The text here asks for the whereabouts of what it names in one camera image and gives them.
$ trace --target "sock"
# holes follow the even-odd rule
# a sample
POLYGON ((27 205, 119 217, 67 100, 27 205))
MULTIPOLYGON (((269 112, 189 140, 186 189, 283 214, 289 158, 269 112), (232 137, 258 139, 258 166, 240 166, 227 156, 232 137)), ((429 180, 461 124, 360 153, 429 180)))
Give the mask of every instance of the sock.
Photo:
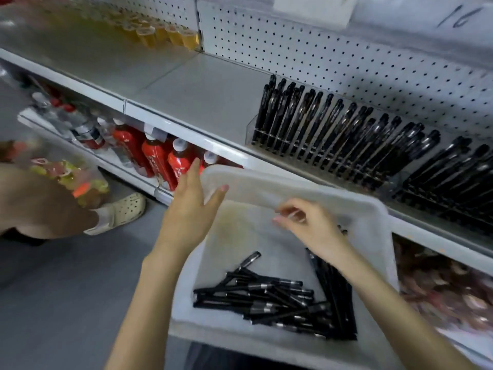
POLYGON ((85 230, 84 231, 85 233, 89 233, 90 231, 94 231, 94 230, 99 230, 100 228, 106 226, 109 226, 110 228, 113 226, 113 219, 114 219, 113 211, 109 207, 103 206, 101 208, 91 209, 91 210, 98 213, 99 220, 97 225, 95 225, 95 227, 85 230))

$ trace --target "white plastic bin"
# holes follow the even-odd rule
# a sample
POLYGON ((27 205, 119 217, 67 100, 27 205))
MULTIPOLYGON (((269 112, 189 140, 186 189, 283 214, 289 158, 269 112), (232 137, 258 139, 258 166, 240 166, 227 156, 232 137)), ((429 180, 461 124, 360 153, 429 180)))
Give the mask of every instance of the white plastic bin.
MULTIPOLYGON (((308 288, 316 291, 316 299, 322 300, 324 296, 305 247, 292 234, 271 223, 271 218, 276 215, 273 209, 291 197, 317 201, 334 213, 338 223, 348 230, 355 248, 397 288, 388 214, 380 201, 344 190, 227 166, 209 167, 201 179, 206 197, 223 184, 228 184, 230 189, 205 245, 197 250, 202 257, 195 288, 215 285, 224 277, 225 271, 234 269, 252 252, 260 251, 262 257, 251 265, 252 271, 303 280, 308 288)), ((193 298, 192 291, 189 293, 187 311, 193 298)), ((389 343, 356 294, 353 301, 358 340, 352 342, 325 341, 274 327, 252 326, 240 315, 225 311, 192 308, 187 320, 207 328, 211 335, 221 332, 229 340, 241 337, 243 347, 238 350, 303 367, 399 368, 400 363, 389 343)))

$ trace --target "gray floor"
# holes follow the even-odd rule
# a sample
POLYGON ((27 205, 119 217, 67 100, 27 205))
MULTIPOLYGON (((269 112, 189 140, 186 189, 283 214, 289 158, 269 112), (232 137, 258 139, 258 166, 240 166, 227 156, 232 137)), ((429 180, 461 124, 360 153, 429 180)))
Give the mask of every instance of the gray floor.
MULTIPOLYGON (((26 130, 26 105, 0 86, 2 138, 26 130)), ((114 198, 132 189, 111 181, 114 198)), ((32 248, 0 241, 0 368, 98 369, 109 354, 166 207, 148 200, 134 223, 32 248)), ((170 337, 166 370, 183 369, 189 342, 170 337)))

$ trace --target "person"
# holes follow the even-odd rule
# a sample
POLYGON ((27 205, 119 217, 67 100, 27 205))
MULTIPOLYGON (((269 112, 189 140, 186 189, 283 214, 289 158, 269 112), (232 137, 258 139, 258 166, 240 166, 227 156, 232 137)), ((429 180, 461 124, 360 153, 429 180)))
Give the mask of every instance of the person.
MULTIPOLYGON (((199 163, 196 159, 180 178, 156 244, 142 262, 137 288, 106 370, 163 369, 176 281, 188 255, 205 239, 228 190, 228 186, 219 187, 205 204, 199 163)), ((322 206, 293 198, 281 204, 278 212, 276 224, 291 231, 351 283, 405 368, 476 368, 353 248, 322 206)))
POLYGON ((145 197, 140 193, 98 209, 82 208, 61 184, 12 164, 12 146, 13 142, 0 142, 0 235, 27 243, 82 233, 98 235, 144 213, 145 197), (12 230, 15 236, 8 237, 12 230))

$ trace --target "shoe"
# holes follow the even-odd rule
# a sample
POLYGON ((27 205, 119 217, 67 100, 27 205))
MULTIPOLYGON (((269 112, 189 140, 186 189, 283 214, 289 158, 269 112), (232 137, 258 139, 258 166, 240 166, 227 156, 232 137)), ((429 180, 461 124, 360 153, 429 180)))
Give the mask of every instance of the shoe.
POLYGON ((101 211, 102 209, 108 210, 109 223, 101 227, 96 226, 85 230, 86 234, 99 235, 140 218, 145 210, 145 197, 140 193, 132 193, 121 200, 103 205, 96 210, 101 211))

